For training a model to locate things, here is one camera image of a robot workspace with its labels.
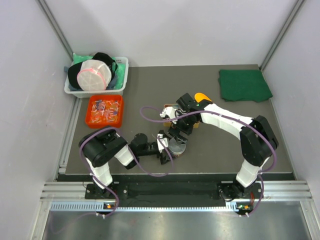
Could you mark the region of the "white round lid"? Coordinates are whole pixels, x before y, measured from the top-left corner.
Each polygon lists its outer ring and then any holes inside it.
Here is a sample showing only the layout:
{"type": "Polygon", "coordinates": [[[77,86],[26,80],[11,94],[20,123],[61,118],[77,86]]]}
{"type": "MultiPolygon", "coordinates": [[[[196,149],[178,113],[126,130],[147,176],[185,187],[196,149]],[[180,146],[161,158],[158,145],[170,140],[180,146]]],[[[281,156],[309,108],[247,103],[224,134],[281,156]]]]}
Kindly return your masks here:
{"type": "Polygon", "coordinates": [[[185,143],[181,143],[181,142],[177,142],[174,138],[171,138],[169,140],[169,149],[173,149],[173,150],[185,150],[186,149],[186,144],[185,143]]]}

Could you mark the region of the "tan candy box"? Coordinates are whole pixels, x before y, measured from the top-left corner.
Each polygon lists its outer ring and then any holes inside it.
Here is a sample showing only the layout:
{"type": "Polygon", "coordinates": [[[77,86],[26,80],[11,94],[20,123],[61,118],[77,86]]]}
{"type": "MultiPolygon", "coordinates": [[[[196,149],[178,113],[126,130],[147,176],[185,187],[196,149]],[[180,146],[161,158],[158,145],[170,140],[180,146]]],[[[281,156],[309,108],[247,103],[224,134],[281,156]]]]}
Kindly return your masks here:
{"type": "MultiPolygon", "coordinates": [[[[165,108],[170,108],[170,107],[172,107],[172,108],[175,109],[175,110],[177,110],[177,109],[179,108],[178,104],[171,104],[171,103],[164,104],[164,106],[163,106],[164,109],[165,109],[165,108]]],[[[197,129],[197,128],[199,127],[199,124],[200,124],[200,122],[198,121],[198,122],[196,122],[196,123],[193,125],[193,127],[194,127],[195,129],[197,129]]],[[[171,126],[171,123],[170,123],[170,122],[165,122],[165,123],[163,123],[163,125],[164,125],[165,127],[170,127],[170,126],[171,126]]]]}

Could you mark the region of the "yellow plastic scoop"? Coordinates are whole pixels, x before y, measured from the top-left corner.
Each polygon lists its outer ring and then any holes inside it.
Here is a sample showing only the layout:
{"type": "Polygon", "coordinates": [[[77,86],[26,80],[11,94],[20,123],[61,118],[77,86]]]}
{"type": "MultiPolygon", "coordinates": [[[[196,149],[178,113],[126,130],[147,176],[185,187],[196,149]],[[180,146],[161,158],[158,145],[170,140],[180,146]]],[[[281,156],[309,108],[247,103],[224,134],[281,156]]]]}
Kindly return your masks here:
{"type": "Polygon", "coordinates": [[[194,99],[197,103],[200,103],[203,100],[213,102],[208,96],[206,96],[204,93],[198,92],[194,95],[194,99]]]}

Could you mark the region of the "clear plastic cup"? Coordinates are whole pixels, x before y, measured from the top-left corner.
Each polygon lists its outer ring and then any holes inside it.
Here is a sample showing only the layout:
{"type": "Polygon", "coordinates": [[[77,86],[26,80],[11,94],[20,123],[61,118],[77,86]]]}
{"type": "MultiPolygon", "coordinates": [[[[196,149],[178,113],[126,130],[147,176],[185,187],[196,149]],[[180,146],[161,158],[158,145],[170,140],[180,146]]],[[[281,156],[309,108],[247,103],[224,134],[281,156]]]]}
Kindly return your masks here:
{"type": "Polygon", "coordinates": [[[185,149],[169,149],[170,155],[173,159],[179,158],[184,152],[185,149]]]}

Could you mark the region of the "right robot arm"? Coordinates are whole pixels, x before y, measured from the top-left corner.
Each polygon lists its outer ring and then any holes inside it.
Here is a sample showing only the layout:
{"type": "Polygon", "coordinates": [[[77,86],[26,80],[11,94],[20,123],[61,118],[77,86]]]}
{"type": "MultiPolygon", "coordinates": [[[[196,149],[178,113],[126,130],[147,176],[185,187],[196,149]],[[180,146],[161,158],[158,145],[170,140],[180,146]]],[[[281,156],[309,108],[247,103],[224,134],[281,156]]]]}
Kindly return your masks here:
{"type": "Polygon", "coordinates": [[[275,153],[279,142],[268,122],[259,115],[255,118],[238,115],[213,103],[203,93],[191,97],[188,93],[177,100],[176,106],[167,106],[160,113],[164,120],[170,120],[168,133],[182,143],[187,139],[196,123],[217,127],[240,141],[244,158],[232,184],[219,187],[223,199],[230,202],[245,198],[252,191],[252,185],[263,172],[263,166],[275,153]]]}

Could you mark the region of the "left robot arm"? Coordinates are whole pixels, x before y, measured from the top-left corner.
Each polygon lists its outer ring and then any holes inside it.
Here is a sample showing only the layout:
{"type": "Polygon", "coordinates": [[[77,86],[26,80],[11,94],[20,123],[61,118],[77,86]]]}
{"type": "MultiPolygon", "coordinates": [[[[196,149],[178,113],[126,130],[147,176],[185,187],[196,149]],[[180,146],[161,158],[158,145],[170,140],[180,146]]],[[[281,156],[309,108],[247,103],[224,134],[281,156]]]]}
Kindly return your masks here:
{"type": "Polygon", "coordinates": [[[176,143],[163,130],[158,132],[153,142],[149,142],[144,133],[136,134],[131,142],[127,142],[114,127],[104,127],[86,135],[78,144],[79,155],[85,160],[93,180],[86,187],[85,198],[107,199],[113,194],[109,166],[113,158],[128,170],[138,165],[140,157],[144,156],[155,155],[163,165],[173,160],[170,149],[176,143]]]}

